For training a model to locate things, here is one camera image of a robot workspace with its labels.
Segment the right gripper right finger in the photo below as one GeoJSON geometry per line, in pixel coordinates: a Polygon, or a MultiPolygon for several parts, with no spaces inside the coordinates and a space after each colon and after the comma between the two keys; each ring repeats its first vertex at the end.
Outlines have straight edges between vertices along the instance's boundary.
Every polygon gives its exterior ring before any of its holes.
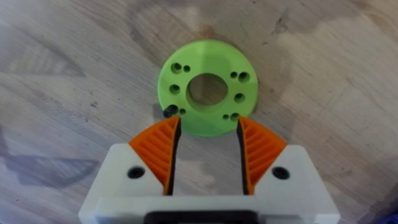
{"type": "Polygon", "coordinates": [[[338,218],[340,213],[307,150],[288,144],[243,116],[237,135],[244,195],[254,197],[261,218],[338,218]]]}

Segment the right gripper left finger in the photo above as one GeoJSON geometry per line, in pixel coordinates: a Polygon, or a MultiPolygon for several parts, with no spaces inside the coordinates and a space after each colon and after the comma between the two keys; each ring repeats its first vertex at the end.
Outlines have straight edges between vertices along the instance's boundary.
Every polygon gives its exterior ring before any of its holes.
{"type": "Polygon", "coordinates": [[[80,218],[142,218],[173,194],[181,119],[173,116],[114,144],[78,212],[80,218]]]}

